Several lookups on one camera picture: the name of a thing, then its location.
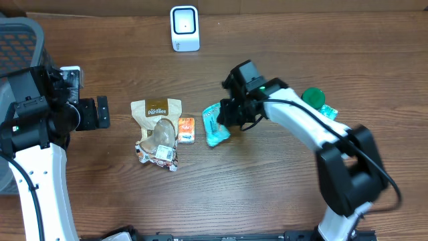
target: teal package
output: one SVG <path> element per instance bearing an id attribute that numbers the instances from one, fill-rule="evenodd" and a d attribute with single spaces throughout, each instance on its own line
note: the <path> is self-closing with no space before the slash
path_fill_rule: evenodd
<path id="1" fill-rule="evenodd" d="M 323 105 L 322 108 L 319 110 L 320 113 L 330 120 L 334 120 L 339 113 L 337 110 L 333 109 L 331 106 Z"/>
<path id="2" fill-rule="evenodd" d="M 207 133 L 207 143 L 210 147 L 215 147 L 230 137 L 230 132 L 226 127 L 217 122 L 219 114 L 220 103 L 213 104 L 202 112 L 203 125 Z"/>

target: green bottle cap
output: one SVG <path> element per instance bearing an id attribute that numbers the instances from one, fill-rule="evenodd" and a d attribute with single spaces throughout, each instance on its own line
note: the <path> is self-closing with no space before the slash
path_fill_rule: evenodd
<path id="1" fill-rule="evenodd" d="M 326 95 L 319 88 L 309 88 L 303 95 L 302 99 L 312 108 L 319 110 L 326 103 Z"/>

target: gray mesh basket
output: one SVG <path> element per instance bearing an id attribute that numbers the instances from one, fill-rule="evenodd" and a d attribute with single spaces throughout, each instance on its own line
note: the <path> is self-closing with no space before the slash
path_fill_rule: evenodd
<path id="1" fill-rule="evenodd" d="M 0 76 L 38 65 L 53 66 L 44 45 L 43 30 L 38 23 L 26 17 L 0 18 Z M 0 83 L 0 102 L 14 102 L 8 82 Z M 0 108 L 0 123 L 6 110 Z M 15 179 L 8 163 L 0 163 L 0 195 L 18 194 Z"/>

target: brown snack bag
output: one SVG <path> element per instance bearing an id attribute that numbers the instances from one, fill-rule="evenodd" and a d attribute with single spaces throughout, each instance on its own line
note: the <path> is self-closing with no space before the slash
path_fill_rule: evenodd
<path id="1" fill-rule="evenodd" d="M 131 111 L 141 127 L 141 140 L 135 145 L 140 162 L 176 171 L 181 100 L 140 100 L 131 102 Z"/>

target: small orange package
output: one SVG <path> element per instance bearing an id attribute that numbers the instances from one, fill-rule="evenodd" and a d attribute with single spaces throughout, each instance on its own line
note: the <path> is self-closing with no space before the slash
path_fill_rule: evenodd
<path id="1" fill-rule="evenodd" d="M 179 119 L 179 143 L 193 144 L 195 142 L 195 119 Z"/>

